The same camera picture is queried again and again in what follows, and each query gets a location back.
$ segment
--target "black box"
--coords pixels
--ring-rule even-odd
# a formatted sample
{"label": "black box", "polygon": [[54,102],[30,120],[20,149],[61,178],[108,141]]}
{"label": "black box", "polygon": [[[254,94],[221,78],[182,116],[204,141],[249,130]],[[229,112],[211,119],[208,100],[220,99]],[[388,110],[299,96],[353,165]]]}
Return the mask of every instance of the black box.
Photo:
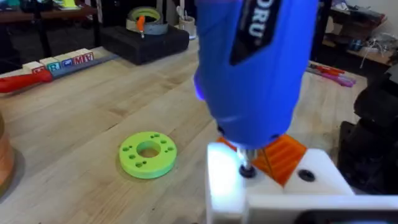
{"label": "black box", "polygon": [[189,34],[169,26],[163,35],[141,35],[125,27],[106,27],[101,30],[103,47],[120,57],[136,64],[151,62],[188,48]]}

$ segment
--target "roll of tape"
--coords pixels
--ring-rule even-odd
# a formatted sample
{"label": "roll of tape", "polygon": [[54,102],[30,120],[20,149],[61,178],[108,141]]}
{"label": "roll of tape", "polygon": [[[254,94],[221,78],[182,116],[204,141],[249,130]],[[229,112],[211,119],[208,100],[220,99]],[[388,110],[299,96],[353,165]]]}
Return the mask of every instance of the roll of tape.
{"label": "roll of tape", "polygon": [[152,17],[155,19],[153,22],[145,22],[144,34],[162,35],[165,34],[169,29],[168,24],[163,24],[163,15],[152,7],[137,7],[130,11],[126,19],[126,29],[139,33],[136,24],[137,18],[139,16]]}

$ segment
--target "wooden workbench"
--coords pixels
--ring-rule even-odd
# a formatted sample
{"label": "wooden workbench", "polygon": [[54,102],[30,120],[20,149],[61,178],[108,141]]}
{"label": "wooden workbench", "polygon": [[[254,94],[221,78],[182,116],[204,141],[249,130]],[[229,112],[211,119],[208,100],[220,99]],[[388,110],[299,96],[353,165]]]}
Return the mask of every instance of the wooden workbench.
{"label": "wooden workbench", "polygon": [[[203,223],[206,145],[218,134],[192,75],[197,41],[187,51],[143,66],[121,58],[0,98],[18,151],[13,186],[0,198],[0,223]],[[289,134],[333,151],[344,120],[366,86],[339,86],[306,73]],[[175,167],[140,180],[118,163],[118,147],[140,131],[168,134]]]}

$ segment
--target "green disc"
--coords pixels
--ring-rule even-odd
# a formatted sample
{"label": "green disc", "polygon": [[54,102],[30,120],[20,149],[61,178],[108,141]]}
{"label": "green disc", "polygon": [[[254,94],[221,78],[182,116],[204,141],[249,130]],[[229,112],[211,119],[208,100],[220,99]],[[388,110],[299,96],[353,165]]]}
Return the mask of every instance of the green disc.
{"label": "green disc", "polygon": [[128,137],[119,149],[119,159],[124,171],[141,179],[152,179],[166,174],[173,168],[176,156],[177,147],[174,142],[165,134],[153,131]]}

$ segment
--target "copper wire spool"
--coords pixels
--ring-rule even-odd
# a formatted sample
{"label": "copper wire spool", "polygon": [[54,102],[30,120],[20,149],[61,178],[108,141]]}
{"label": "copper wire spool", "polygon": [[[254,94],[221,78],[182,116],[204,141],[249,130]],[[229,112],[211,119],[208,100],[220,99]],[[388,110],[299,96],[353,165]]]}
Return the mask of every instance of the copper wire spool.
{"label": "copper wire spool", "polygon": [[14,173],[14,151],[9,136],[4,128],[4,120],[0,114],[0,197],[9,187]]}

